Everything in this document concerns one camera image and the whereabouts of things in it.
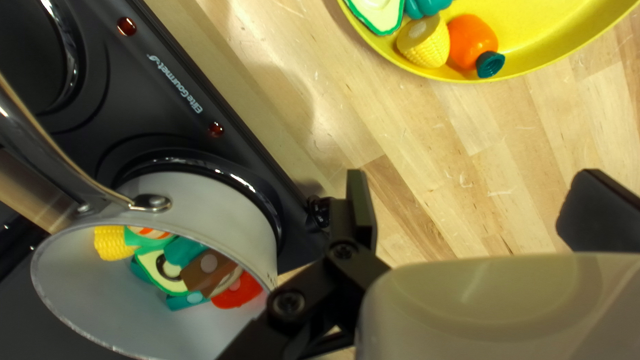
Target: wooden surface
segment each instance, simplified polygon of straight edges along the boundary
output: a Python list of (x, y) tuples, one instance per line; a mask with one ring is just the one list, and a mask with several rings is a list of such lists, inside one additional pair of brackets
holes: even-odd
[(147, 3), (307, 195), (367, 172), (392, 266), (569, 251), (555, 221), (582, 168), (640, 192), (637, 10), (542, 70), (457, 85), (386, 61), (336, 0)]

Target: yellow bowl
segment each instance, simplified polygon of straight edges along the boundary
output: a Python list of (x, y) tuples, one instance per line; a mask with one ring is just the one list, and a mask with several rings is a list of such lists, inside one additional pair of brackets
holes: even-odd
[[(453, 83), (485, 83), (513, 78), (549, 65), (585, 46), (622, 19), (640, 0), (454, 0), (440, 12), (447, 22), (471, 13), (483, 19), (498, 36), (504, 68), (480, 79), (445, 65), (425, 69), (410, 63), (396, 49), (398, 31), (379, 37), (337, 0), (353, 27), (369, 45), (392, 63), (425, 78)], [(403, 26), (410, 19), (405, 15)]]

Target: toy food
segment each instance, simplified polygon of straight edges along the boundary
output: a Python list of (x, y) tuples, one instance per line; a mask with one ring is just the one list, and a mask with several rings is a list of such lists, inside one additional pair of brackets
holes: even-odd
[(147, 238), (146, 236), (134, 233), (129, 228), (129, 226), (124, 227), (124, 242), (130, 246), (138, 246), (134, 251), (136, 255), (144, 255), (151, 251), (162, 250), (175, 238), (173, 234), (171, 234), (171, 236), (165, 236), (162, 239)]
[(133, 255), (137, 247), (124, 241), (124, 226), (105, 225), (93, 229), (93, 247), (102, 260), (116, 261)]
[(426, 68), (441, 67), (449, 57), (449, 32), (439, 14), (411, 20), (396, 39), (398, 50), (412, 63)]
[(187, 307), (200, 305), (209, 301), (199, 291), (189, 293), (185, 296), (166, 296), (166, 305), (171, 311), (186, 309)]
[(493, 30), (475, 15), (459, 16), (447, 25), (451, 39), (451, 60), (464, 70), (477, 70), (479, 78), (490, 78), (504, 65), (499, 54), (498, 38)]
[[(94, 234), (93, 244), (102, 259), (115, 261), (134, 255), (129, 264), (131, 272), (164, 291), (167, 294), (166, 305), (172, 311), (207, 302), (233, 284), (239, 285), (238, 280), (244, 273), (240, 266), (223, 254), (197, 241), (165, 231), (105, 225), (95, 227)], [(239, 304), (239, 301), (236, 299), (233, 304)]]
[(208, 298), (213, 295), (220, 282), (237, 267), (238, 265), (228, 257), (208, 249), (185, 266), (180, 271), (180, 276), (189, 291), (199, 290)]
[(172, 233), (167, 233), (166, 231), (162, 230), (155, 230), (150, 227), (127, 226), (127, 228), (136, 235), (144, 236), (150, 239), (162, 240), (174, 237)]
[(164, 247), (164, 256), (169, 263), (184, 268), (208, 248), (201, 243), (178, 236)]
[(228, 289), (212, 297), (211, 302), (220, 309), (233, 309), (253, 300), (260, 293), (262, 293), (262, 286), (251, 274), (244, 271)]
[(353, 15), (374, 34), (389, 35), (402, 23), (402, 0), (344, 0)]
[(404, 13), (412, 19), (423, 16), (434, 16), (440, 10), (446, 9), (453, 0), (404, 0)]
[(173, 296), (189, 294), (190, 291), (180, 277), (182, 268), (167, 262), (163, 250), (136, 255), (136, 261), (160, 290)]
[(149, 285), (154, 285), (154, 283), (149, 279), (149, 276), (147, 275), (147, 273), (145, 272), (144, 269), (142, 269), (142, 266), (140, 266), (140, 264), (138, 264), (138, 262), (136, 261), (136, 257), (132, 257), (131, 258), (131, 263), (129, 264), (130, 268), (131, 268), (131, 272), (140, 280), (146, 282)]

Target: toy tomato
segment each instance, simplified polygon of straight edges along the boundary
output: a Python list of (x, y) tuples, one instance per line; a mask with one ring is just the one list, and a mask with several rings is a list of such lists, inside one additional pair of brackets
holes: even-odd
[(220, 309), (233, 309), (253, 300), (260, 293), (262, 286), (245, 271), (229, 288), (212, 297), (211, 302)]

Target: red indicator light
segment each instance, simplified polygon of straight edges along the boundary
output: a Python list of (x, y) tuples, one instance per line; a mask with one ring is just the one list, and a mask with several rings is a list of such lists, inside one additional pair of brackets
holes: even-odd
[(222, 127), (222, 125), (220, 125), (219, 123), (212, 122), (211, 125), (209, 125), (209, 134), (211, 134), (211, 136), (215, 138), (219, 138), (224, 133), (225, 133), (225, 128)]
[(118, 31), (126, 37), (130, 37), (136, 33), (136, 23), (128, 17), (118, 19)]

